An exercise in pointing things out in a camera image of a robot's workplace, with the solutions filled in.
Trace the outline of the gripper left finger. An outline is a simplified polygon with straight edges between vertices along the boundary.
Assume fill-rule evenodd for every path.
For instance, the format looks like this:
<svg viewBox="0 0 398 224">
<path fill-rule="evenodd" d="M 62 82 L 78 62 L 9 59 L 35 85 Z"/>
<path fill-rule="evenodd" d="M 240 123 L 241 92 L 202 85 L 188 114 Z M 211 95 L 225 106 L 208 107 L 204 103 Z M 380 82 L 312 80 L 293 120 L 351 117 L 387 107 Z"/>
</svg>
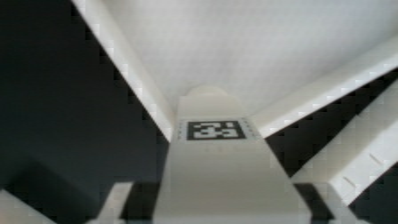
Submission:
<svg viewBox="0 0 398 224">
<path fill-rule="evenodd" d="M 94 219 L 85 224 L 126 224 L 121 218 L 133 183 L 117 182 L 112 186 L 101 210 Z"/>
</svg>

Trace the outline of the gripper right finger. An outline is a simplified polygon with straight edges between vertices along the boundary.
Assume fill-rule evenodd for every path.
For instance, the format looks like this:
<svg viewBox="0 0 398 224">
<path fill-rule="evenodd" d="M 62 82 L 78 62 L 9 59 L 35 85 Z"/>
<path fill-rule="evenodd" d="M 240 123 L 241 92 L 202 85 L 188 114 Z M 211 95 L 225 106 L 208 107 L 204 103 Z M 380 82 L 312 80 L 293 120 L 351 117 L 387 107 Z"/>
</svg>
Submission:
<svg viewBox="0 0 398 224">
<path fill-rule="evenodd" d="M 371 224 L 357 218 L 332 186 L 327 183 L 314 183 L 312 186 L 334 216 L 327 224 Z"/>
</svg>

